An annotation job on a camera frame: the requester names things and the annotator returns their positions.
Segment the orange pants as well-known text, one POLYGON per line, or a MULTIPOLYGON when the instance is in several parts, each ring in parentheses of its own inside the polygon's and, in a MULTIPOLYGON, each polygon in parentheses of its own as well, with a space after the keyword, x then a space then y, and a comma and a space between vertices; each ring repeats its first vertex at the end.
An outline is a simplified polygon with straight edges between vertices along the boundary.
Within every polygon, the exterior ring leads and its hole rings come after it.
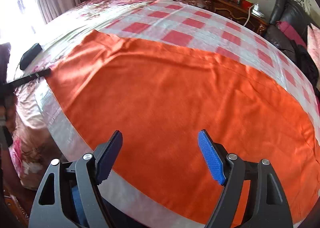
POLYGON ((218 53, 93 31, 47 79, 89 147, 115 130, 114 171, 143 194, 205 224, 221 192, 197 144, 270 160, 294 223, 318 198, 319 144, 300 103, 265 73, 218 53))

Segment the floral bed sheet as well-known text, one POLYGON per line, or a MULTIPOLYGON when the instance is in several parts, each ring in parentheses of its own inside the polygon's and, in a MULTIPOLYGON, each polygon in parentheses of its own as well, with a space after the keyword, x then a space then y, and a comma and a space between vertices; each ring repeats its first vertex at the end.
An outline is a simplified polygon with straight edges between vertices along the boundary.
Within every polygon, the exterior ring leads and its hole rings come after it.
MULTIPOLYGON (((43 26, 32 44, 39 43, 42 51, 23 70, 21 77, 55 65, 92 30, 99 30, 114 19, 151 0, 86 1, 43 26)), ((23 187, 36 190, 53 158, 62 153, 57 148, 36 102, 35 91, 40 84, 34 80, 16 89, 16 128, 10 156, 23 187)))

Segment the pink checkered plastic sheet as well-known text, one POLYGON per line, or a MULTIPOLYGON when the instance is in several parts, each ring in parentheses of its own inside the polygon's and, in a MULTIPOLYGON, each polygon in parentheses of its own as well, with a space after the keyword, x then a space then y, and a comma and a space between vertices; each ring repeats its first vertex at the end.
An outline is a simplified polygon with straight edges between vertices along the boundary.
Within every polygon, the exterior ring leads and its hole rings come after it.
MULTIPOLYGON (((300 103, 309 115, 319 144, 319 112, 315 92, 307 77, 276 47, 231 20, 187 4, 157 0, 114 19, 99 30, 92 29, 86 36, 93 31, 218 53, 255 68, 274 79, 300 103)), ((54 69, 70 52, 51 67, 54 69)), ((64 114, 47 79, 38 86, 36 100, 50 133, 67 159, 77 159, 95 149, 88 146, 64 114)), ((205 225, 176 214, 152 200, 114 169, 99 190, 117 210, 149 227, 205 225)))

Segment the black garment on chair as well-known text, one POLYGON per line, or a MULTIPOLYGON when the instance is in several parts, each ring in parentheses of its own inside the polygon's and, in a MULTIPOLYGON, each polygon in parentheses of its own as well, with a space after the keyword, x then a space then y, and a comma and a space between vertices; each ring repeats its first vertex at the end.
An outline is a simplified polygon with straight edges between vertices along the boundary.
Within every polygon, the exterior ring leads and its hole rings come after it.
POLYGON ((302 45, 297 45, 293 40, 290 42, 295 51, 296 66, 307 77, 313 88, 315 88, 319 79, 319 71, 316 64, 309 55, 308 51, 302 45))

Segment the magenta cushion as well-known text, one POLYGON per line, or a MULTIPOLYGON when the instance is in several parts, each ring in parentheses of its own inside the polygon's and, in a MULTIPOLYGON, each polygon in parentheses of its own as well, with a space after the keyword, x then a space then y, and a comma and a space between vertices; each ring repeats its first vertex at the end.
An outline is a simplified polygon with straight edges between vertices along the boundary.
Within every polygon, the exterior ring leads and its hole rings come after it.
POLYGON ((302 37, 288 22, 278 21, 276 23, 276 26, 289 40, 294 41, 297 45, 301 45, 304 48, 307 48, 307 45, 303 41, 302 37))

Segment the upper pink floral pillow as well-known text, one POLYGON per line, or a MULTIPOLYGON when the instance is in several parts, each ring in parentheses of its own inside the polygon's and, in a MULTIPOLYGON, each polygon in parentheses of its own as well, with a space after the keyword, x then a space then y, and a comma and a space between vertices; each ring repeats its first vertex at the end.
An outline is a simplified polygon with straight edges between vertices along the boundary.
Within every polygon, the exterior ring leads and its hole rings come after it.
POLYGON ((320 31, 314 24, 308 26, 307 51, 319 69, 320 31))

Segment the dark wooden nightstand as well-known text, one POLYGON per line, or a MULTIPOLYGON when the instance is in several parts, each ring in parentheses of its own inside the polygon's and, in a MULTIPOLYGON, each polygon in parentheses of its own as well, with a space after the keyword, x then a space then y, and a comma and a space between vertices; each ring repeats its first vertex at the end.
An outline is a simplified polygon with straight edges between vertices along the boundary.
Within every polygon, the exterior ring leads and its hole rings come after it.
POLYGON ((239 4, 229 0, 206 0, 208 9, 211 12, 226 17, 248 29, 263 36, 269 24, 255 15, 248 16, 248 11, 242 9, 239 4))

